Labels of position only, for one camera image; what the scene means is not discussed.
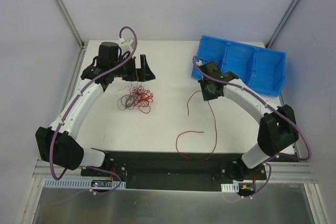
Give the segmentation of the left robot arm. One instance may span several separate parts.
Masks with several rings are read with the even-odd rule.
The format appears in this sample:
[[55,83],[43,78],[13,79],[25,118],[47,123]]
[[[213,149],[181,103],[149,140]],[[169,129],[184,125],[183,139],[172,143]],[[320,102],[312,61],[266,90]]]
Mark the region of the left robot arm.
[[110,173],[111,164],[105,160],[104,151],[83,148],[76,139],[92,106],[116,78],[128,82],[155,79],[145,55],[140,56],[140,67],[135,66],[135,48],[133,39],[100,44],[97,56],[83,70],[74,95],[61,114],[49,127],[39,127],[35,134],[43,161],[68,170],[92,166],[99,176]]

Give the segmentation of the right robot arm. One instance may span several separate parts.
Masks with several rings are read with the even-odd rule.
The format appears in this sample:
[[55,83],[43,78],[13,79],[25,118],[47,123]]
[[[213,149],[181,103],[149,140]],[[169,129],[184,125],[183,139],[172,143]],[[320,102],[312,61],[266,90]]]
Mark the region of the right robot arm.
[[298,141],[299,130],[290,106],[277,106],[266,101],[233,72],[222,73],[213,61],[201,64],[194,60],[194,67],[202,75],[198,82],[205,101],[225,97],[259,125],[257,143],[236,161],[236,173],[240,178],[250,178],[255,167]]

